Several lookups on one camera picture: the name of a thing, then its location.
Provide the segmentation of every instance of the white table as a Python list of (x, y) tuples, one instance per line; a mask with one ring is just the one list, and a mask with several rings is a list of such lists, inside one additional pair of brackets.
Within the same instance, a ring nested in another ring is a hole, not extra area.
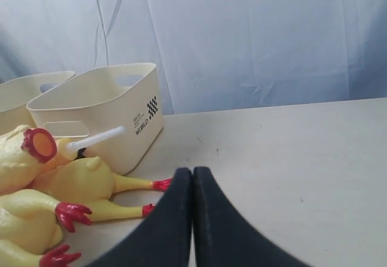
[[(167, 116), (130, 175), (163, 179), (182, 166), (210, 167), (253, 226), (313, 266), (387, 264), (387, 99)], [(82, 264), (138, 223), (103, 224), (92, 234), (80, 227), (68, 241), (85, 254)], [(94, 246), (85, 244), (91, 237), (99, 238)]]

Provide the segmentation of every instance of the rubber chicken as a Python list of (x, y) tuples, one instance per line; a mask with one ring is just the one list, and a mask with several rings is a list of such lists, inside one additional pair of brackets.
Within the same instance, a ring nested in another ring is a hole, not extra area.
[(87, 206), (93, 222), (130, 219), (147, 216), (154, 208), (122, 207), (109, 199), (113, 194), (135, 189), (165, 191), (171, 179), (147, 181), (127, 178), (111, 171), (99, 157), (77, 159), (36, 177), (30, 187), (60, 201)]
[(25, 189), (44, 163), (56, 156), (54, 138), (44, 129), (19, 126), (0, 136), (0, 266), (66, 267), (80, 253), (66, 254), (57, 220), (69, 232), (74, 222), (90, 225), (91, 210), (33, 189)]

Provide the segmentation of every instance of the white cloth backdrop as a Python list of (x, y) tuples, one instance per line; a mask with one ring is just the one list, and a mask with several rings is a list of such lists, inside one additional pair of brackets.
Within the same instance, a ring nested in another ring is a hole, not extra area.
[(165, 114), (387, 96), (387, 0), (0, 0), (0, 79), (158, 66)]

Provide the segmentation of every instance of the rubber chicken head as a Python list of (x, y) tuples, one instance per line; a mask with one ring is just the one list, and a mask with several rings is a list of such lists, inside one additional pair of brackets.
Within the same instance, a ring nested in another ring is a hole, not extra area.
[(45, 129), (21, 125), (0, 136), (0, 194), (25, 188), (57, 153)]

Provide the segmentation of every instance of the storage basket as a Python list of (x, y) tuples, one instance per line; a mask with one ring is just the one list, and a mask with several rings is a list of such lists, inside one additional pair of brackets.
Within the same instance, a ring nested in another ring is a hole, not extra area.
[(75, 72), (45, 72), (16, 78), (0, 84), (0, 134), (18, 125), (35, 126), (25, 105), (48, 88), (55, 87), (72, 78)]
[[(120, 81), (140, 77), (133, 85)], [(39, 127), (55, 138), (79, 140), (118, 126), (126, 131), (89, 147), (112, 171), (133, 170), (163, 128), (156, 65), (133, 63), (94, 69), (36, 97), (27, 105)]]

